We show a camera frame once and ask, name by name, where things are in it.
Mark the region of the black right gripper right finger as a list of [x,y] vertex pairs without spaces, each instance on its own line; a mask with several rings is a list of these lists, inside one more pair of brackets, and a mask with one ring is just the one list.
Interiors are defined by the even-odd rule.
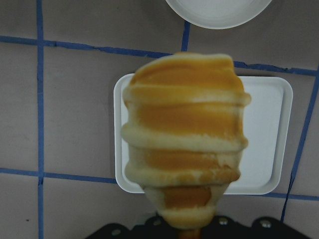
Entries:
[[245,226],[227,216],[216,216],[201,230],[203,239],[295,239],[297,231],[271,217]]

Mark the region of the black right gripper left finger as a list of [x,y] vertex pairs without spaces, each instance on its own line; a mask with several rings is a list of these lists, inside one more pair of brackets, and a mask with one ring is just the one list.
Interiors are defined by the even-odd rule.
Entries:
[[164,220],[151,217],[143,225],[135,225],[131,230],[124,225],[111,223],[98,229],[87,239],[162,239],[164,233]]

